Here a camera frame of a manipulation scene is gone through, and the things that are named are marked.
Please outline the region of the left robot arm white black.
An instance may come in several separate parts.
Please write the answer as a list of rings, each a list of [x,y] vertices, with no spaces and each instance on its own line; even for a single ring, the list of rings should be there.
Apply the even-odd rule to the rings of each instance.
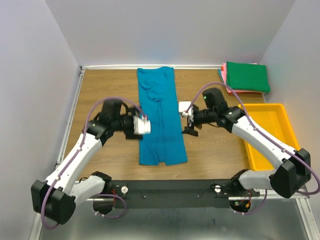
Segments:
[[[67,223],[78,205],[90,197],[110,198],[127,204],[112,185],[112,178],[96,171],[85,180],[76,179],[115,132],[128,140],[141,140],[151,132],[151,124],[140,105],[124,97],[105,97],[87,114],[82,132],[69,154],[44,181],[31,186],[33,210],[40,214],[42,225],[53,230]]]

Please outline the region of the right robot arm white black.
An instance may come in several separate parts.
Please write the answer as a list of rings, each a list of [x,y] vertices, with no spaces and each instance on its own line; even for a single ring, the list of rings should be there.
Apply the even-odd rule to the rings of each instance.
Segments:
[[[297,193],[312,177],[311,156],[308,151],[299,150],[283,143],[260,127],[239,106],[228,106],[220,89],[213,87],[202,92],[206,104],[199,109],[191,101],[181,101],[178,112],[187,119],[183,133],[198,136],[196,128],[203,124],[217,124],[249,143],[272,165],[272,170],[254,171],[243,169],[230,180],[230,191],[241,196],[247,190],[273,190],[284,198]]]

